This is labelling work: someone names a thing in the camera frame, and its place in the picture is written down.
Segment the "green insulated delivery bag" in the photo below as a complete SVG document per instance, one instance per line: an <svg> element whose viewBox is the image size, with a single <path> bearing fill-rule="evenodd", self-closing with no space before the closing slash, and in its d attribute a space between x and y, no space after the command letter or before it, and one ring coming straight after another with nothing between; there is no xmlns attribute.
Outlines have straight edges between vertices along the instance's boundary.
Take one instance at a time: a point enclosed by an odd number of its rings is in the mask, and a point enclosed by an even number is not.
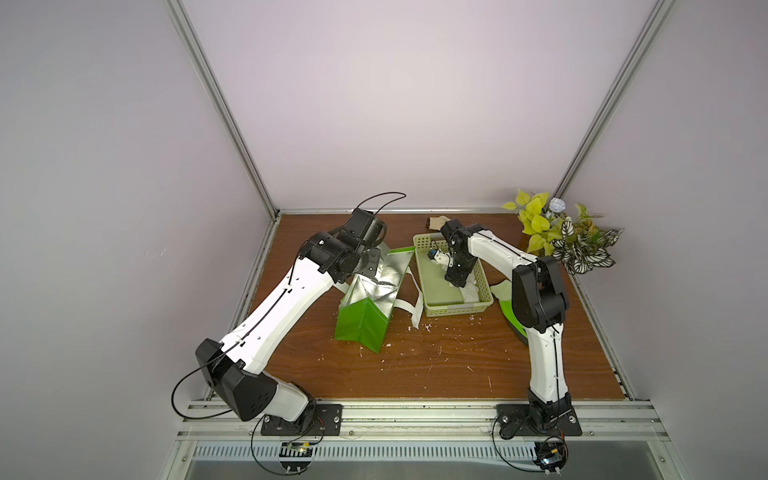
<svg viewBox="0 0 768 480"><path fill-rule="evenodd" d="M336 286L344 293L340 302L333 338L356 342L379 353L395 309L410 315L411 327L418 329L424 312L424 295L410 267L415 247L384 249L372 278L356 274L349 285ZM418 296L414 303L399 298L400 289L409 275Z"/></svg>

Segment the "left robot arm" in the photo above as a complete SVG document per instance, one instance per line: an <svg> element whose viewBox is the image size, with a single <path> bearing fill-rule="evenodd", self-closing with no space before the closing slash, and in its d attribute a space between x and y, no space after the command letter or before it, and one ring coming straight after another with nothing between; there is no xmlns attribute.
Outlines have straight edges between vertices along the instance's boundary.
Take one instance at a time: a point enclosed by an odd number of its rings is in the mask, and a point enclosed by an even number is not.
<svg viewBox="0 0 768 480"><path fill-rule="evenodd" d="M356 274L375 276L386 224L356 208L346 222L304 241L286 276L236 328L195 351L208 386L242 421L266 414L304 432L316 400L299 386L266 372L273 353L296 322L332 287Z"/></svg>

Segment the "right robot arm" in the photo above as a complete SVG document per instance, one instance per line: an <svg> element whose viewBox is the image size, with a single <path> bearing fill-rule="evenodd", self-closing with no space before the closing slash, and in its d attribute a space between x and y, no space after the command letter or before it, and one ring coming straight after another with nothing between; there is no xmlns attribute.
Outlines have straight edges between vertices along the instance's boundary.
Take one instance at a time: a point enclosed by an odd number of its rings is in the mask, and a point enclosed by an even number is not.
<svg viewBox="0 0 768 480"><path fill-rule="evenodd" d="M463 287L482 260L511 282L511 307L527 332L531 362L529 417L540 430L551 429L572 410L566 384L562 333L569 301L557 260L537 257L506 243L480 224L447 221L440 233L450 260L445 279Z"/></svg>

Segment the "beige knitted glove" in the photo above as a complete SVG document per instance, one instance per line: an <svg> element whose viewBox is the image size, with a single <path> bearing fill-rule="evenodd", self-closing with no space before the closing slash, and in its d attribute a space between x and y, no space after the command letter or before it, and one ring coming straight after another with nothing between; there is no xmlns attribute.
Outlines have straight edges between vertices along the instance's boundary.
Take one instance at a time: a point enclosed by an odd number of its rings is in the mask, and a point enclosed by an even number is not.
<svg viewBox="0 0 768 480"><path fill-rule="evenodd" d="M428 218L426 228L429 231L439 231L449 221L450 218L444 215L432 216Z"/></svg>

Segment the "potted plant in amber vase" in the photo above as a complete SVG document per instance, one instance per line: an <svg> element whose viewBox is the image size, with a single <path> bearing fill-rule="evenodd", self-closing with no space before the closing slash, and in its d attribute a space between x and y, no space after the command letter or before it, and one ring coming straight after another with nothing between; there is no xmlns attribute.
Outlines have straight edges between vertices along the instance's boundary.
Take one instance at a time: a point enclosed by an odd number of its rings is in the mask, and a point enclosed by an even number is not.
<svg viewBox="0 0 768 480"><path fill-rule="evenodd" d="M528 237L526 251L551 256L570 275L583 275L616 264L609 253L623 231L595 224L596 216L581 203L574 216L566 212L563 199L548 192L532 194L520 190L515 199L502 206L517 215Z"/></svg>

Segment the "right controller board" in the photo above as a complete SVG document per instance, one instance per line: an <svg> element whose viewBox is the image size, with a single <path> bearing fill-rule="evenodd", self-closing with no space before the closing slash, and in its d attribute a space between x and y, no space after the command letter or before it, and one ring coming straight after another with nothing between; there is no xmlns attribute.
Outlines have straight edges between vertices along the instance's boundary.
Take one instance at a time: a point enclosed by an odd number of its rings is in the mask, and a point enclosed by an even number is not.
<svg viewBox="0 0 768 480"><path fill-rule="evenodd" d="M567 443L560 437L549 437L535 443L533 463L546 475L561 475L569 458Z"/></svg>

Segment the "controller board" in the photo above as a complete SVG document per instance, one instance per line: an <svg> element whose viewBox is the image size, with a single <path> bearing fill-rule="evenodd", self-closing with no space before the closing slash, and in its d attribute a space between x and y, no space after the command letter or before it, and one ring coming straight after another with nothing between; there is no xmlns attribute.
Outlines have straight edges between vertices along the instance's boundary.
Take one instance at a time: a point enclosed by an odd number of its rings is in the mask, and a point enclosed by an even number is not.
<svg viewBox="0 0 768 480"><path fill-rule="evenodd" d="M315 445L310 442L283 442L278 461L286 476L303 474L313 461Z"/></svg>
<svg viewBox="0 0 768 480"><path fill-rule="evenodd" d="M546 475L561 475L569 458L567 443L560 437L549 437L535 443L533 463Z"/></svg>

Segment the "left controller board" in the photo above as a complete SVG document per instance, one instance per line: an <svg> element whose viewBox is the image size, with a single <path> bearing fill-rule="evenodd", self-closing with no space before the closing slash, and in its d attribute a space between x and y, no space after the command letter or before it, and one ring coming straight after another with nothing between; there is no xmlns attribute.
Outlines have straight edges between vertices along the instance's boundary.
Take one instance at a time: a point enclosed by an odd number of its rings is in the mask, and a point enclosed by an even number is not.
<svg viewBox="0 0 768 480"><path fill-rule="evenodd" d="M310 442L283 442L278 461L286 476L303 474L313 461L315 445Z"/></svg>

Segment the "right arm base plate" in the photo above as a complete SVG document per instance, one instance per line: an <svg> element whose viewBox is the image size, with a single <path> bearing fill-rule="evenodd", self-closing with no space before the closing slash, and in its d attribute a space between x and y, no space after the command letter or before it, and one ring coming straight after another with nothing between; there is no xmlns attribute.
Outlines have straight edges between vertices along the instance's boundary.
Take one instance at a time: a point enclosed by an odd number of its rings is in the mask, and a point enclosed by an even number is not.
<svg viewBox="0 0 768 480"><path fill-rule="evenodd" d="M496 405L499 435L503 440L517 437L579 437L583 430L572 406L545 406L502 403Z"/></svg>

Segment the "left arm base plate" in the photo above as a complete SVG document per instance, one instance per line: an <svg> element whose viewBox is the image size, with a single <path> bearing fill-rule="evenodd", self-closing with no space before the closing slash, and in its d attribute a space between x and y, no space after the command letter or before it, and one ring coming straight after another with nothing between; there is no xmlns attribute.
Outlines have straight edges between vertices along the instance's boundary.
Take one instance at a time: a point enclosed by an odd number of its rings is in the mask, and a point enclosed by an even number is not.
<svg viewBox="0 0 768 480"><path fill-rule="evenodd" d="M266 415L260 427L260 435L264 437L334 437L340 434L342 419L342 404L312 403L294 421L288 421L275 415Z"/></svg>

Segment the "aluminium front rail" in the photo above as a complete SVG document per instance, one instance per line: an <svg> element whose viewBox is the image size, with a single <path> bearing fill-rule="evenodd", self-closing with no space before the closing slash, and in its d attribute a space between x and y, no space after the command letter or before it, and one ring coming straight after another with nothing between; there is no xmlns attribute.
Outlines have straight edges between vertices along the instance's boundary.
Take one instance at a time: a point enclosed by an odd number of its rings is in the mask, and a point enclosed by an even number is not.
<svg viewBox="0 0 768 480"><path fill-rule="evenodd" d="M331 440L485 441L492 427L517 438L563 434L571 440L667 441L648 401L575 401L546 430L529 407L511 400L330 400L317 406L306 437Z"/></svg>

